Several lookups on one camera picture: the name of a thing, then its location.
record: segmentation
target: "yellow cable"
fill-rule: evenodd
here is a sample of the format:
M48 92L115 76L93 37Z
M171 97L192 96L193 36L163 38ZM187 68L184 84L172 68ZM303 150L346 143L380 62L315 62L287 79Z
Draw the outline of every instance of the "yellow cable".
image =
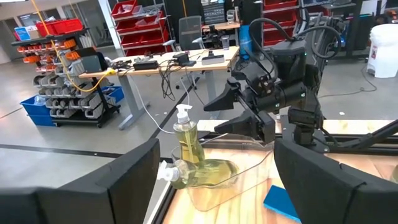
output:
M187 10L185 9L185 0L182 0L182 7L184 8L185 17L187 16Z
M75 14L75 17L76 17L77 19L79 19L79 17L77 17L77 14L76 14L75 9L74 9L73 6L72 6L72 2L70 2L70 0L68 0L68 1L69 1L70 7L72 8L73 13Z
M47 29L47 26L45 25L45 22L44 22L44 20L43 20L43 17L42 17L42 15L41 15L40 11L39 11L39 8L37 8L37 5L36 5L35 0L32 0L32 3L33 3L33 6L35 7L35 10L36 10L37 14L39 15L39 18L40 18L41 22L42 22L43 25L44 25L44 29L45 29L45 31L47 32L47 35L49 35L50 32L49 32L49 30ZM63 70L64 70L64 72L66 72L67 77L68 77L70 83L72 83L72 85L73 85L76 89L78 89L78 90L80 90L80 91L83 91L83 92L91 92L91 91L95 90L95 88L101 83L102 79L104 79L107 75L112 74L112 71L111 71L111 72L105 73L105 74L98 80L97 84L96 84L93 88L91 88L91 89L89 89L89 90L84 90L84 89L78 87L78 86L73 82L73 80L70 78L69 71L68 71L68 67L65 66L65 63L63 62L63 60L62 60L62 58L61 58L61 56L60 56L60 54L59 54L59 51L57 50L57 48L56 48L55 43L54 43L53 40L51 40L51 44L52 44L52 47L53 47L54 50L55 50L55 53L57 53L57 57L58 57L58 59L60 60L60 62L61 62L61 64L62 64L62 67L63 67Z

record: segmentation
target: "blue sponge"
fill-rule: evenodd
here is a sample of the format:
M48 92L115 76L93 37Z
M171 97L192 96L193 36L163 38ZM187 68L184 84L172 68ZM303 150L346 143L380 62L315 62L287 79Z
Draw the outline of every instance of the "blue sponge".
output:
M272 185L264 199L264 206L296 222L301 222L287 191L283 188Z

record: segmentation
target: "office chair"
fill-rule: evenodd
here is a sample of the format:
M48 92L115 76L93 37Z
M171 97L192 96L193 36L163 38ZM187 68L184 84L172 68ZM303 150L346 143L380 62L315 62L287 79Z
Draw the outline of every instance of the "office chair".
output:
M205 49L203 44L202 33L201 33L201 16L190 16L181 18L178 21L179 26L179 47L182 51L184 50L198 50ZM167 41L163 46L171 45L174 52L176 52L175 40ZM196 88L195 78L196 75L190 72L190 78L187 76L182 76L181 80L176 83L176 89L180 87L177 85L179 82L188 81L189 85L193 85Z

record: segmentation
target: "concrete floor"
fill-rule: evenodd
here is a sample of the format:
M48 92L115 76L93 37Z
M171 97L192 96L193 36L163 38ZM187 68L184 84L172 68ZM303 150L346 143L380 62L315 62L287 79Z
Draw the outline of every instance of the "concrete floor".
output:
M112 50L105 50L104 53L111 58L116 57ZM364 66L365 63L359 61L331 61L326 66L318 95L351 93L361 87L372 89L361 74ZM59 187L112 161L105 157L24 151L7 148L7 145L124 154L144 143L156 130L156 125L145 114L133 126L120 131L118 124L129 114L124 100L121 102L121 114L101 129L94 126L37 127L26 116L26 112L20 110L19 104L37 93L37 89L32 86L34 75L33 65L22 62L0 65L0 95L3 96L0 98L0 187ZM215 72L218 93L223 91L229 76L226 71ZM323 114L328 119L397 119L398 78L375 79L366 76L377 86L377 91L320 98ZM173 82L178 78L179 75L174 75ZM109 79L118 85L117 78ZM149 112L161 123L175 102L163 99L160 77L134 77L134 81L144 100L150 101ZM184 91L174 90L174 93L178 100ZM197 93L205 103L208 102L205 80L198 82ZM193 105L189 112L191 119L209 119L210 115L202 110L202 105L193 92L190 93L190 104ZM234 118L242 111L242 107L236 105L234 110L223 111L220 119ZM172 131L176 120L176 114L173 114L164 129ZM160 139L162 156L169 157L170 151L178 144L177 139L165 133L160 133L157 138ZM165 182L157 182L146 220L164 185Z

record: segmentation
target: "white pump head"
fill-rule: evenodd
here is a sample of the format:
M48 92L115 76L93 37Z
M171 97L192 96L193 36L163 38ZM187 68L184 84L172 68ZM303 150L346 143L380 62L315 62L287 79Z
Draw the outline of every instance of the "white pump head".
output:
M166 181L176 181L180 177L180 172L177 167L167 168L167 162L163 161L157 171L157 180L164 179Z
M178 118L178 123L183 124L189 121L189 117L188 117L188 112L185 110L189 110L192 108L192 106L190 105L177 105L176 106L178 109L178 113L177 113L177 118Z

